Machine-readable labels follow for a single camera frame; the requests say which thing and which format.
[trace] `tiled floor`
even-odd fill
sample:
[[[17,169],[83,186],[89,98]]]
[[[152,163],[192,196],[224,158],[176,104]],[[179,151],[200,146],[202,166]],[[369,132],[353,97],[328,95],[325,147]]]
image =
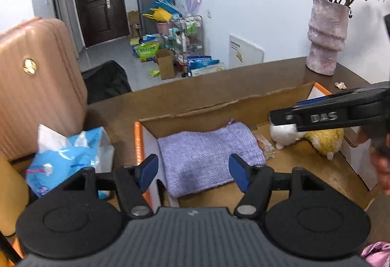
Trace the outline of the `tiled floor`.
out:
[[[157,63],[154,61],[141,63],[139,58],[133,56],[127,37],[105,42],[83,50],[80,54],[78,65],[81,71],[85,71],[111,59],[115,60],[126,71],[132,91],[182,79],[180,73],[177,74],[176,78],[166,80],[161,80],[160,76],[149,76],[152,70],[158,70]]]

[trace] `black bag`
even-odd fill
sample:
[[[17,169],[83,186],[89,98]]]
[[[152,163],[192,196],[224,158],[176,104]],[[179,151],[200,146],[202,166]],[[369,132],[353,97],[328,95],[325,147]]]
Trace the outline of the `black bag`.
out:
[[[88,90],[88,104],[131,92],[126,72],[115,60],[84,71],[83,79]]]

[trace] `green package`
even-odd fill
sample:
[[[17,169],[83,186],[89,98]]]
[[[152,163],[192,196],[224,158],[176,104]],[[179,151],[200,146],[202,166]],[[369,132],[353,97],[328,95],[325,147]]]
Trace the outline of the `green package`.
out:
[[[159,47],[159,42],[143,43],[136,46],[137,55],[140,58],[140,61],[145,62],[149,60],[154,60]]]

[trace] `pink suitcase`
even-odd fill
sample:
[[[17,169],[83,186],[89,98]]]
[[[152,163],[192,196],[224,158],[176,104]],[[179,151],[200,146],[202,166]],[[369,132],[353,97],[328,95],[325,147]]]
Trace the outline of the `pink suitcase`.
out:
[[[37,149],[38,125],[71,136],[83,128],[87,89],[65,24],[35,18],[0,34],[0,153]]]

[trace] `pink fabric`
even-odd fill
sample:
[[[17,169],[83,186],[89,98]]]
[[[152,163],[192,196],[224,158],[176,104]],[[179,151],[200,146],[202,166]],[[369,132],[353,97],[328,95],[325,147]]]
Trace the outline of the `pink fabric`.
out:
[[[378,242],[367,246],[361,256],[373,267],[389,267],[390,243]]]

